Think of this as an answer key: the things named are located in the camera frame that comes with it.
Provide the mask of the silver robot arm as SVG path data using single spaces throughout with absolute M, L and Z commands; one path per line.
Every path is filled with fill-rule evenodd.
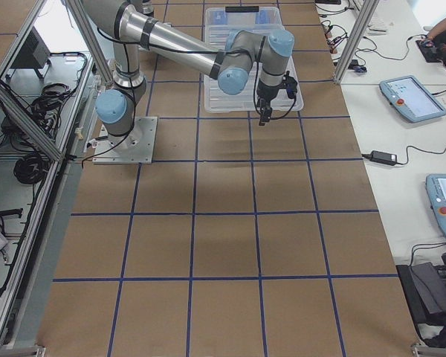
M 286 69 L 294 48 L 294 36 L 287 30 L 276 29 L 267 36 L 234 30 L 225 48 L 218 49 L 144 15 L 128 1 L 84 1 L 83 7 L 97 29 L 115 44 L 125 49 L 139 45 L 189 66 L 216 80 L 225 94 L 241 93 L 257 65 L 253 106 L 261 126 L 274 119 L 271 102 L 280 91 L 297 99 L 297 82 Z

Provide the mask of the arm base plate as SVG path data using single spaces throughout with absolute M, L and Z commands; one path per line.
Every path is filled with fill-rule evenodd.
M 102 124 L 100 135 L 106 139 L 95 144 L 94 164 L 151 164 L 155 147 L 158 117 L 136 117 L 135 127 L 127 139 L 114 147 L 120 139 L 108 136 Z

